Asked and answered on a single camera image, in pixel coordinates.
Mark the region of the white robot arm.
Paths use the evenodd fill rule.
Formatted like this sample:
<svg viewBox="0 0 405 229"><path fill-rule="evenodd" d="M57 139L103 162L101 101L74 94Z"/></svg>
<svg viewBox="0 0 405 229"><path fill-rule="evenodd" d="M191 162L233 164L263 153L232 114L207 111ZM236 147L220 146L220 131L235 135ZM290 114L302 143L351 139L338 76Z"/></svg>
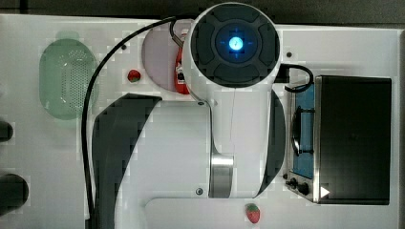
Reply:
<svg viewBox="0 0 405 229"><path fill-rule="evenodd" d="M213 6L186 35L181 66L191 100L126 94L97 116L94 229L147 229L156 198L255 198L280 171L272 21L246 4Z"/></svg>

